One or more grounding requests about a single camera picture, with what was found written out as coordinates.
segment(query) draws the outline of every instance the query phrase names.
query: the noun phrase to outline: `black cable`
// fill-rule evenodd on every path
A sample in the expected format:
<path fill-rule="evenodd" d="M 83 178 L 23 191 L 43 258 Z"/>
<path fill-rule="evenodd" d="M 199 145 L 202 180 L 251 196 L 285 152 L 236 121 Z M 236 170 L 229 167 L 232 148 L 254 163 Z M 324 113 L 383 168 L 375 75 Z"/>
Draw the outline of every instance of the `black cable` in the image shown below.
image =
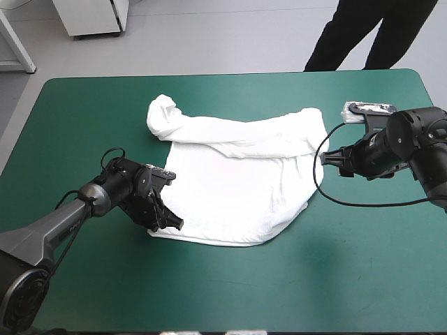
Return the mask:
<path fill-rule="evenodd" d="M 109 150 L 107 150 L 103 156 L 101 157 L 101 168 L 103 169 L 103 171 L 105 171 L 105 166 L 104 166 L 104 158 L 112 151 L 116 151 L 116 150 L 121 150 L 123 151 L 123 154 L 120 156 L 121 159 L 123 159 L 126 156 L 126 151 L 121 148 L 121 147 L 115 147 L 115 148 L 110 148 Z"/>
<path fill-rule="evenodd" d="M 423 198 L 423 199 L 417 199 L 417 200 L 413 200 L 413 201 L 408 201 L 408 202 L 391 202 L 391 203 L 385 203 L 385 204 L 359 204 L 359 203 L 354 203 L 354 202 L 345 202 L 345 201 L 341 201 L 338 199 L 335 199 L 333 197 L 331 197 L 330 195 L 326 194 L 321 187 L 318 185 L 317 181 L 316 181 L 316 159 L 318 157 L 318 153 L 320 152 L 321 147 L 323 146 L 323 144 L 329 139 L 329 137 L 335 132 L 337 131 L 339 128 L 341 128 L 342 126 L 344 126 L 345 124 L 339 124 L 338 126 L 336 126 L 335 128 L 333 128 L 328 135 L 325 137 L 325 139 L 320 143 L 320 145 L 318 146 L 316 152 L 315 152 L 315 157 L 314 157 L 314 166 L 313 166 L 313 170 L 312 170 L 312 174 L 313 174 L 313 178 L 314 178 L 314 184 L 316 189 L 318 190 L 318 192 L 325 197 L 326 199 L 329 199 L 330 201 L 333 201 L 337 204 L 342 204 L 343 206 L 350 206 L 350 207 L 373 207 L 373 208 L 377 208 L 377 207 L 402 207 L 402 206 L 411 206 L 413 204 L 420 204 L 421 202 L 427 202 L 427 201 L 433 201 L 433 200 L 447 200 L 447 196 L 445 197 L 431 197 L 431 198 Z"/>

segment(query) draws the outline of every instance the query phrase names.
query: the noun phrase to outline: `white box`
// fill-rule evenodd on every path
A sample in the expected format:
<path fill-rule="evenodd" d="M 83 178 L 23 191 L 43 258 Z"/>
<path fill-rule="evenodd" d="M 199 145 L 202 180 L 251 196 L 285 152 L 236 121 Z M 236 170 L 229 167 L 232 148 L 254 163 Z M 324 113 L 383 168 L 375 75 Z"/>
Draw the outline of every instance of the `white box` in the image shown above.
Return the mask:
<path fill-rule="evenodd" d="M 70 36 L 126 30 L 129 0 L 53 0 Z"/>

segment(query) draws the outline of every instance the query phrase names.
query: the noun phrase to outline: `gray floor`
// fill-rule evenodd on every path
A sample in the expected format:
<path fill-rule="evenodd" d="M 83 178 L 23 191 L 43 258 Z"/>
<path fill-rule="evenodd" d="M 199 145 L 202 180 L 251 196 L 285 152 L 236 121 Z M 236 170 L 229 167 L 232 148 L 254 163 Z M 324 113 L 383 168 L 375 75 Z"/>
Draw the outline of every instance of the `gray floor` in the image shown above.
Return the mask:
<path fill-rule="evenodd" d="M 337 0 L 134 0 L 123 36 L 93 40 L 69 38 L 51 0 L 7 11 L 38 70 L 24 75 L 26 83 L 0 73 L 0 171 L 50 78 L 300 71 L 336 5 Z M 446 17 L 443 0 L 395 66 L 418 71 L 434 104 L 444 108 Z M 363 67 L 375 32 L 341 69 Z"/>

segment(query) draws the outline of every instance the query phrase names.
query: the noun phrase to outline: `person's leg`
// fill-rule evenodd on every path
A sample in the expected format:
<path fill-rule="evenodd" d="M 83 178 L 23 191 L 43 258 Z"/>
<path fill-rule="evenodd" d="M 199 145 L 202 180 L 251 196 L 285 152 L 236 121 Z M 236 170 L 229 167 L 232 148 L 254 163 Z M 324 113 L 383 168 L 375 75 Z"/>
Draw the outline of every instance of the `person's leg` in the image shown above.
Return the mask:
<path fill-rule="evenodd" d="M 339 0 L 304 71 L 337 70 L 348 53 L 380 22 L 392 0 Z"/>
<path fill-rule="evenodd" d="M 365 70 L 390 68 L 410 48 L 437 0 L 398 0 L 385 14 Z"/>

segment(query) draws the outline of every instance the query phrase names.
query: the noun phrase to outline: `white object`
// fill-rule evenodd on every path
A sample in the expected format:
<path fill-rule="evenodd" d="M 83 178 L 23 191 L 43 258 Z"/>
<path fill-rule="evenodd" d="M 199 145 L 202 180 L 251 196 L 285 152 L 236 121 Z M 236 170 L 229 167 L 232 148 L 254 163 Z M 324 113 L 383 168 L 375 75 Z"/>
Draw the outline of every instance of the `white object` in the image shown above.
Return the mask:
<path fill-rule="evenodd" d="M 126 30 L 129 0 L 53 0 L 70 36 Z"/>
<path fill-rule="evenodd" d="M 0 71 L 17 70 L 34 73 L 36 66 L 0 9 Z"/>
<path fill-rule="evenodd" d="M 365 117 L 361 114 L 354 114 L 349 110 L 351 104 L 358 105 L 363 110 L 372 110 L 374 112 L 380 112 L 384 115 L 391 115 L 393 112 L 390 108 L 393 107 L 387 103 L 364 103 L 361 101 L 346 101 L 342 110 L 343 122 L 345 124 L 363 124 L 365 122 Z"/>
<path fill-rule="evenodd" d="M 220 246 L 252 246 L 278 235 L 315 191 L 312 165 L 326 136 L 316 108 L 282 117 L 238 122 L 188 117 L 173 100 L 152 101 L 147 125 L 173 141 L 165 169 L 176 173 L 161 197 L 184 219 L 181 231 L 152 236 Z M 327 151 L 328 143 L 322 148 Z M 318 159 L 317 181 L 323 168 Z"/>

